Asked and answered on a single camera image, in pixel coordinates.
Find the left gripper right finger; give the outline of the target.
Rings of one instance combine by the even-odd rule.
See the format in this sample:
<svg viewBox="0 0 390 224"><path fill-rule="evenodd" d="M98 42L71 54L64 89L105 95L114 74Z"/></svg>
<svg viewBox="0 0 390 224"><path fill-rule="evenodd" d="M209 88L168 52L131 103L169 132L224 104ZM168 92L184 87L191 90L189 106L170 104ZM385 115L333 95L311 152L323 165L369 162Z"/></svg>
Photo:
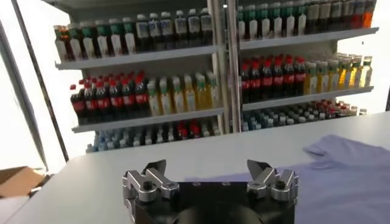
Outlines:
<svg viewBox="0 0 390 224"><path fill-rule="evenodd" d="M252 180L247 183L247 193L256 200L270 198L279 202L293 202L298 198L299 176L293 170L278 172L268 163L247 160Z"/></svg>

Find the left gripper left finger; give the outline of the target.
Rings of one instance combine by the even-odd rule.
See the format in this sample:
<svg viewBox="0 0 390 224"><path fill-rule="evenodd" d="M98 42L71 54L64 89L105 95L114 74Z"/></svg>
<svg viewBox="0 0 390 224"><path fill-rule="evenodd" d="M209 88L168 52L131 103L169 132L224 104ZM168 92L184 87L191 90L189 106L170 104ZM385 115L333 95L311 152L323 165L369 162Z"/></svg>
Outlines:
<svg viewBox="0 0 390 224"><path fill-rule="evenodd" d="M151 162L139 173L137 170L125 171L122 176L123 197L126 200L138 199L151 203L161 197L171 200L180 192L180 184L165 177L166 160Z"/></svg>

